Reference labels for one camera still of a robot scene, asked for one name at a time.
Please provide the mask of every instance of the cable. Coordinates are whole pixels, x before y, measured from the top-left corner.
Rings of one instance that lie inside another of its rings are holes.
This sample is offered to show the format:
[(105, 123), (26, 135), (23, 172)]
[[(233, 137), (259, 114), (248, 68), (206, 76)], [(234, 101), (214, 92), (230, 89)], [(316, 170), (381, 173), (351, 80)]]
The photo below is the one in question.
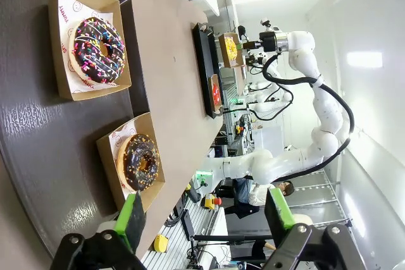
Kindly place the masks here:
[(254, 264), (250, 264), (250, 263), (246, 263), (247, 265), (250, 265), (250, 266), (252, 266), (252, 267), (255, 267), (255, 268), (258, 268), (258, 269), (261, 269), (260, 267), (258, 267), (258, 266), (255, 266)]
[(268, 99), (269, 99), (271, 96), (273, 96), (274, 94), (276, 94), (280, 89), (281, 89), (281, 87), (278, 87), (278, 89), (277, 89), (276, 91), (274, 91), (273, 93), (271, 93), (271, 94), (266, 98), (265, 102), (268, 101)]
[(228, 256), (228, 253), (229, 253), (229, 249), (228, 248), (226, 248), (226, 247), (224, 247), (224, 246), (221, 246), (221, 251), (222, 251), (222, 253), (223, 253), (223, 259), (220, 261), (220, 262), (222, 262), (224, 259), (230, 259), (230, 257)]
[[(254, 68), (255, 68), (255, 69), (260, 69), (260, 71), (257, 72), (257, 73), (252, 73), (252, 70), (253, 70)], [(262, 68), (253, 67), (253, 68), (251, 68), (251, 69), (249, 70), (249, 73), (252, 74), (252, 75), (259, 75), (259, 74), (261, 73), (261, 69), (262, 69)]]
[[(275, 59), (273, 59), (275, 56), (276, 55), (272, 56), (266, 62), (266, 64), (263, 66), (263, 70), (262, 70), (263, 76), (268, 81), (275, 82), (275, 83), (277, 83), (277, 85), (280, 85), (280, 84), (282, 84), (282, 85), (297, 85), (297, 84), (300, 84), (300, 83), (309, 83), (310, 85), (312, 85), (312, 84), (314, 84), (314, 83), (316, 83), (318, 81), (317, 79), (315, 79), (313, 77), (300, 77), (300, 78), (295, 78), (295, 79), (281, 79), (281, 78), (272, 77), (269, 73), (267, 73), (267, 69), (271, 65), (271, 63), (275, 60)], [(345, 109), (345, 111), (346, 111), (346, 113), (347, 113), (347, 115), (349, 117), (349, 123), (350, 123), (349, 134), (351, 134), (354, 131), (354, 115), (353, 115), (353, 112), (352, 112), (351, 108), (349, 107), (349, 105), (346, 103), (346, 101), (344, 101), (338, 95), (338, 93), (333, 91), (330, 87), (328, 87), (324, 83), (322, 85), (320, 85), (319, 88), (321, 88), (322, 90), (328, 92)], [(294, 174), (291, 174), (291, 175), (280, 177), (280, 178), (278, 178), (277, 180), (275, 180), (273, 182), (286, 181), (286, 180), (289, 180), (291, 178), (307, 175), (307, 174), (310, 174), (312, 172), (318, 171), (319, 169), (324, 168), (327, 164), (329, 164), (331, 161), (333, 161), (349, 145), (349, 143), (350, 143), (350, 136), (348, 136), (346, 138), (344, 143), (337, 149), (336, 153), (334, 155), (332, 155), (331, 157), (329, 157), (326, 161), (323, 161), (322, 163), (317, 164), (315, 167), (309, 168), (307, 170), (304, 170), (304, 171), (301, 171), (301, 172), (298, 172), (298, 173), (294, 173)]]
[(285, 105), (281, 110), (279, 110), (279, 112), (277, 112), (272, 118), (260, 118), (260, 117), (258, 116), (258, 114), (257, 114), (254, 110), (249, 109), (250, 112), (252, 112), (258, 120), (261, 120), (261, 121), (271, 121), (271, 120), (274, 120), (282, 111), (284, 111), (284, 110), (287, 109), (289, 106), (291, 106), (292, 101), (294, 100), (294, 95), (293, 95), (293, 93), (292, 93), (290, 90), (286, 89), (285, 87), (282, 87), (281, 85), (278, 85), (278, 86), (279, 86), (281, 89), (283, 89), (284, 91), (286, 91), (286, 92), (288, 92), (288, 93), (291, 94), (291, 100), (290, 100), (290, 102), (289, 102), (287, 105)]
[(291, 100), (290, 100), (290, 102), (289, 102), (287, 105), (285, 105), (281, 110), (279, 110), (279, 112), (277, 112), (272, 118), (261, 118), (261, 117), (259, 117), (258, 114), (257, 114), (254, 110), (252, 110), (252, 109), (234, 109), (234, 110), (224, 111), (224, 112), (222, 112), (222, 113), (223, 113), (223, 114), (227, 114), (227, 113), (232, 113), (232, 112), (236, 112), (236, 111), (250, 111), (250, 112), (252, 112), (252, 113), (255, 115), (255, 117), (256, 117), (258, 120), (261, 120), (261, 121), (271, 121), (271, 120), (274, 120), (282, 111), (284, 111), (284, 110), (287, 109), (289, 106), (291, 106), (292, 101), (294, 100), (294, 95), (293, 95), (293, 93), (292, 93), (290, 90), (288, 90), (288, 89), (282, 87), (282, 86), (279, 85), (279, 84), (278, 84), (278, 86), (279, 86), (281, 89), (283, 89), (284, 91), (286, 91), (286, 92), (288, 92), (288, 93), (291, 94)]
[(270, 82), (269, 85), (265, 86), (262, 89), (253, 89), (253, 90), (249, 90), (249, 92), (257, 92), (257, 91), (262, 91), (262, 90), (266, 90), (268, 87), (270, 87), (272, 85), (272, 83)]
[(185, 210), (185, 206), (187, 204), (188, 199), (189, 199), (188, 196), (186, 196), (186, 194), (183, 192), (183, 194), (182, 194), (182, 203), (183, 203), (182, 212), (176, 218), (173, 218), (171, 216), (171, 214), (169, 214), (168, 219), (166, 219), (166, 221), (164, 223), (164, 225), (166, 227), (168, 227), (168, 228), (174, 227), (181, 220), (181, 218), (183, 217), (183, 213), (185, 212), (184, 210)]
[(218, 268), (221, 268), (220, 263), (216, 260), (215, 256), (213, 256), (211, 253), (209, 253), (208, 251), (205, 251), (205, 250), (200, 250), (200, 252), (205, 252), (205, 253), (208, 253), (210, 256), (212, 256), (213, 259), (215, 260), (216, 264), (218, 265)]

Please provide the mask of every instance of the black tray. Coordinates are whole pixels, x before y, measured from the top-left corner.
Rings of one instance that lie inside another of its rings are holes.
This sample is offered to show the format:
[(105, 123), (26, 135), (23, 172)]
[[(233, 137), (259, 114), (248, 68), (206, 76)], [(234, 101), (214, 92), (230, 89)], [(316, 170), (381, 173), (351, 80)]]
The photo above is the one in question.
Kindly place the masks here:
[(194, 47), (196, 48), (197, 63), (200, 74), (202, 98), (204, 99), (205, 112), (208, 116), (215, 118), (222, 115), (223, 105), (220, 108), (219, 113), (216, 113), (212, 110), (210, 94), (211, 87), (209, 86), (208, 79), (214, 74), (218, 75), (222, 103), (223, 93), (214, 34), (212, 30), (209, 29), (208, 24), (197, 23), (192, 30), (192, 38), (194, 40)]
[(96, 140), (149, 111), (131, 0), (120, 0), (132, 86), (88, 101), (58, 95), (48, 0), (0, 0), (0, 153), (35, 230), (54, 254), (116, 212)]

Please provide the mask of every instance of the donut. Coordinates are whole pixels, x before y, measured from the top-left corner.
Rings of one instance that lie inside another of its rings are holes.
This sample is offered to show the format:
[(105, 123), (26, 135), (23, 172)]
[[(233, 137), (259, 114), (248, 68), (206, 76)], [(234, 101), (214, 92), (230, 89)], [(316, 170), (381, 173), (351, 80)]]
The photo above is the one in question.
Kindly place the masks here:
[(124, 141), (118, 151), (117, 172), (129, 189), (143, 191), (158, 176), (160, 158), (153, 140), (144, 134), (135, 134)]
[[(108, 21), (90, 17), (80, 22), (69, 38), (69, 58), (73, 69), (91, 84), (116, 80), (125, 66), (125, 46), (120, 34)], [(102, 52), (101, 42), (107, 49)]]

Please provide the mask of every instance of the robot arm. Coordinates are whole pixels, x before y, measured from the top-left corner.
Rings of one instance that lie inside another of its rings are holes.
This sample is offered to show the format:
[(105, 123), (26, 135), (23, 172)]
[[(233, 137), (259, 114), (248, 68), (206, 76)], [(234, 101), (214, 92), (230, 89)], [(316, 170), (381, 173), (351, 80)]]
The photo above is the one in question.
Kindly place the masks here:
[[(268, 184), (280, 177), (291, 175), (312, 168), (333, 156), (339, 148), (335, 134), (343, 123), (342, 113), (335, 98), (321, 89), (324, 80), (318, 70), (315, 55), (315, 41), (309, 32), (265, 32), (261, 33), (261, 42), (254, 42), (264, 47), (266, 52), (289, 52), (289, 64), (306, 77), (315, 78), (312, 84), (315, 95), (313, 106), (321, 125), (311, 133), (312, 144), (304, 149), (285, 151), (273, 157), (268, 150), (256, 150), (253, 153), (221, 159), (206, 159), (203, 171), (209, 171), (212, 179), (211, 188), (226, 177), (242, 178), (251, 175), (256, 183)], [(276, 70), (268, 72), (279, 78)]]

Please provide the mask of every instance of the cardboard food tray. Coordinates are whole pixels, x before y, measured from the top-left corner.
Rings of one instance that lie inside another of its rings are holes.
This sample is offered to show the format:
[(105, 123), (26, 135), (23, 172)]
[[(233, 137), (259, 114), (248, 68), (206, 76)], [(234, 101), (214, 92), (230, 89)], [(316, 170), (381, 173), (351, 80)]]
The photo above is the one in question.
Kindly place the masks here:
[[(116, 130), (112, 131), (111, 133), (105, 135), (104, 137), (100, 138), (97, 141), (97, 147), (99, 149), (101, 161), (103, 162), (104, 170), (106, 172), (109, 187), (111, 189), (111, 193), (113, 194), (115, 204), (118, 210), (121, 210), (125, 203), (125, 193), (128, 193), (126, 189), (124, 189), (116, 171), (116, 165), (114, 161), (113, 151), (111, 150), (109, 136), (114, 132), (120, 132), (123, 130), (124, 126), (129, 124), (130, 122), (134, 122), (136, 133), (137, 134), (146, 134), (149, 135), (154, 143), (158, 146), (156, 141), (156, 137), (154, 134), (152, 118), (150, 113), (145, 113), (138, 117), (133, 118), (132, 120), (126, 122)], [(125, 138), (119, 139), (120, 143), (122, 143)], [(163, 185), (165, 184), (165, 175), (163, 173), (161, 162), (159, 162), (158, 168), (158, 177), (155, 179), (154, 183), (146, 190), (140, 193), (142, 198), (142, 205), (144, 207), (144, 211), (146, 212), (149, 207), (151, 206), (152, 202), (158, 196), (160, 190), (162, 189)]]
[(238, 34), (236, 34), (236, 33), (224, 33), (221, 36), (219, 36), (218, 40), (220, 41), (223, 65), (226, 68), (238, 68), (240, 66), (243, 66), (244, 62), (243, 62), (242, 50), (238, 50), (238, 55), (236, 56), (235, 60), (233, 60), (233, 61), (229, 60), (227, 47), (225, 45), (226, 37), (233, 38), (234, 43), (237, 45), (240, 43)]
[[(53, 47), (54, 67), (60, 96), (67, 99), (73, 99), (74, 101), (81, 101), (85, 99), (91, 99), (95, 97), (108, 95), (129, 88), (131, 86), (131, 78), (128, 67), (128, 60), (126, 60), (123, 73), (120, 75), (120, 77), (118, 77), (115, 80), (115, 83), (117, 84), (116, 87), (101, 90), (92, 90), (88, 92), (71, 92), (66, 75), (65, 65), (63, 62), (63, 53), (68, 51), (68, 46), (61, 45), (61, 37), (59, 32), (59, 18), (58, 18), (59, 14), (58, 1), (59, 0), (49, 0), (49, 24), (51, 27), (50, 32)], [(113, 25), (116, 28), (117, 32), (121, 35), (122, 39), (125, 41), (119, 0), (77, 0), (77, 1), (101, 13), (113, 13)], [(125, 57), (128, 58), (126, 48), (125, 48), (125, 55), (126, 55)]]
[[(213, 76), (211, 76), (208, 79), (208, 83), (209, 83), (209, 87), (210, 87), (209, 96), (210, 96), (210, 99), (211, 99), (211, 108), (212, 108), (213, 112), (217, 112), (222, 107), (221, 87), (220, 87), (220, 83), (218, 81), (218, 75), (214, 74)], [(217, 85), (219, 90), (220, 90), (220, 103), (219, 104), (214, 103), (214, 96), (213, 96), (213, 86), (214, 86), (214, 84)]]

